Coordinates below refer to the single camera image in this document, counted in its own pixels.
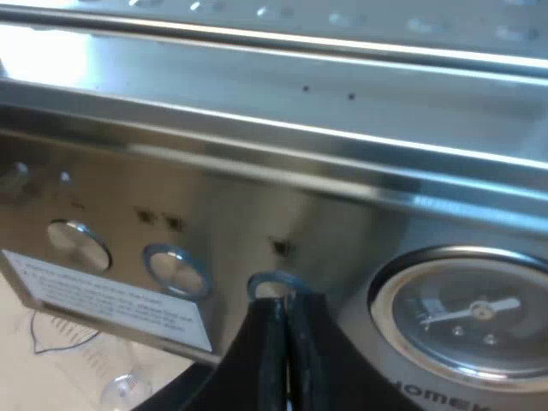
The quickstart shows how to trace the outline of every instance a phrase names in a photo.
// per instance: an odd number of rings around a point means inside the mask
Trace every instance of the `gauge dial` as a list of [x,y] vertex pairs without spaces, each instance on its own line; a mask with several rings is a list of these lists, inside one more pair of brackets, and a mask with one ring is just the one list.
[[446,378],[502,390],[546,384],[548,275],[500,257],[400,265],[372,299],[377,327],[401,354]]

